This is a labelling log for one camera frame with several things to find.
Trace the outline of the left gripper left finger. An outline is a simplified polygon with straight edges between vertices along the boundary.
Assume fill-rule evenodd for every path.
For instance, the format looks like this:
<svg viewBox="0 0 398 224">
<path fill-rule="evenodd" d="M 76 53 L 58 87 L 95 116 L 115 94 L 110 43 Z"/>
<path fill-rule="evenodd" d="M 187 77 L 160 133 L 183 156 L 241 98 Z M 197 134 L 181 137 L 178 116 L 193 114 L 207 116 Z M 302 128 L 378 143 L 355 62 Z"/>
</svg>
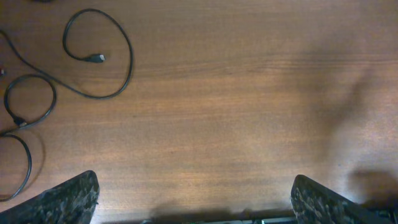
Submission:
<svg viewBox="0 0 398 224">
<path fill-rule="evenodd" d="M 91 222 L 99 194 L 97 175 L 87 170 L 1 212 L 1 223 L 87 224 Z"/>
</svg>

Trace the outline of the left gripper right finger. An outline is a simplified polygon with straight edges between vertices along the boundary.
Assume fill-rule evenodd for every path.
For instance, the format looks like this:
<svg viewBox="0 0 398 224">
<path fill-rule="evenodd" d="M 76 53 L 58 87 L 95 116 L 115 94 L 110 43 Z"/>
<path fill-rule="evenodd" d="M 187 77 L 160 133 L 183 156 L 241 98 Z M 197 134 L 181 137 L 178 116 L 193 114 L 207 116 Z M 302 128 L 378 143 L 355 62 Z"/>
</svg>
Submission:
<svg viewBox="0 0 398 224">
<path fill-rule="evenodd" d="M 302 174 L 295 177 L 290 197 L 299 223 L 394 222 L 393 208 L 368 210 Z"/>
</svg>

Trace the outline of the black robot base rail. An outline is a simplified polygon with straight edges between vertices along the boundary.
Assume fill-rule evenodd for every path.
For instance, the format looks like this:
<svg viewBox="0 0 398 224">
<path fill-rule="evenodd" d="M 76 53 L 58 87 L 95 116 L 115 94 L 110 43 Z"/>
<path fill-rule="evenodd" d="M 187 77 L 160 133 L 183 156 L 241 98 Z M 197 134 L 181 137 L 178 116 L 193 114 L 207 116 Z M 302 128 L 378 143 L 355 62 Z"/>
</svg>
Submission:
<svg viewBox="0 0 398 224">
<path fill-rule="evenodd" d="M 297 217 L 291 211 L 282 213 L 260 214 L 260 213 L 241 213 L 228 215 L 227 213 L 196 213 L 196 214 L 175 214 L 158 215 L 157 217 L 147 218 L 140 221 L 140 224 L 156 223 L 179 223 L 179 224 L 200 224 L 200 223 L 221 223 L 221 224 L 299 224 Z"/>
</svg>

